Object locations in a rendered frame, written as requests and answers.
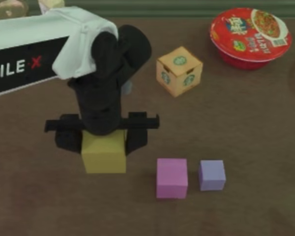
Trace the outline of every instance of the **red x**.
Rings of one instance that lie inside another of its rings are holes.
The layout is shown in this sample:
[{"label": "red x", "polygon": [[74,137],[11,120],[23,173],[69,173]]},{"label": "red x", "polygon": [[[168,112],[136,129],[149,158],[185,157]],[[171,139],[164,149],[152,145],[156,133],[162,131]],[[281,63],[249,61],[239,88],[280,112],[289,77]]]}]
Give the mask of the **red x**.
[{"label": "red x", "polygon": [[40,67],[40,60],[41,60],[41,56],[38,56],[37,58],[31,58],[33,64],[31,65],[31,69],[33,70],[35,67]]}]

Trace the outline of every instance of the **black panel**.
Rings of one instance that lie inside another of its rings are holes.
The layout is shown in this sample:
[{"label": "black panel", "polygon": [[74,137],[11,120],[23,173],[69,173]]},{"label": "black panel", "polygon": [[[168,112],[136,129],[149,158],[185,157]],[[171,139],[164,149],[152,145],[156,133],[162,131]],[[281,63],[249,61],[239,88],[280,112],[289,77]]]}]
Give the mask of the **black panel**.
[{"label": "black panel", "polygon": [[0,93],[56,76],[52,65],[67,39],[0,50]]}]

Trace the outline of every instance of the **brown table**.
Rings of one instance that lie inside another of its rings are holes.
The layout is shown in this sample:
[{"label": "brown table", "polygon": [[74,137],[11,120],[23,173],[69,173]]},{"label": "brown table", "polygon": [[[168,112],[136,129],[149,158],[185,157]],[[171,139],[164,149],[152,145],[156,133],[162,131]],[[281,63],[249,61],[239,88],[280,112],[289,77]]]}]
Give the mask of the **brown table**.
[{"label": "brown table", "polygon": [[[123,108],[159,113],[160,129],[129,156],[126,175],[86,175],[80,156],[43,133],[46,119],[78,110],[65,82],[1,96],[0,236],[295,236],[295,20],[289,52],[253,72],[220,60],[210,20],[113,20],[152,43]],[[205,67],[201,85],[174,99],[155,60],[181,45]],[[187,199],[155,199],[159,157],[188,159]],[[202,159],[224,160],[222,192],[199,191]]]}]

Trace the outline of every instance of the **purple cube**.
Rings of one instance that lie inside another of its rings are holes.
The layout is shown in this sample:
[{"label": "purple cube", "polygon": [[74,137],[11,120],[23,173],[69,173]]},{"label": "purple cube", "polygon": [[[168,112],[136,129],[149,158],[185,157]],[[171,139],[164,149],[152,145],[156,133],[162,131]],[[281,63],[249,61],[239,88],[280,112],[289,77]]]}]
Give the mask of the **purple cube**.
[{"label": "purple cube", "polygon": [[157,159],[156,175],[157,198],[186,198],[188,189],[186,159]]},{"label": "purple cube", "polygon": [[199,182],[201,191],[222,190],[226,182],[223,161],[200,161]]}]

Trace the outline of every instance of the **green label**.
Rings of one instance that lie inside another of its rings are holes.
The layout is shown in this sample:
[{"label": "green label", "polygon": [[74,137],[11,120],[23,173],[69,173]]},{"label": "green label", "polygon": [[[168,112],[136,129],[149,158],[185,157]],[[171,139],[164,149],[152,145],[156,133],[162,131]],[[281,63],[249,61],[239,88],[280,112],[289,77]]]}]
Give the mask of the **green label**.
[{"label": "green label", "polygon": [[188,86],[190,85],[195,79],[195,75],[189,75],[184,81],[183,81],[183,85],[184,86]]},{"label": "green label", "polygon": [[187,63],[187,58],[184,56],[178,56],[174,59],[175,65],[185,65]]},{"label": "green label", "polygon": [[171,78],[169,78],[168,74],[166,74],[165,72],[161,73],[162,79],[164,80],[164,82],[169,85],[169,83],[171,82]]}]

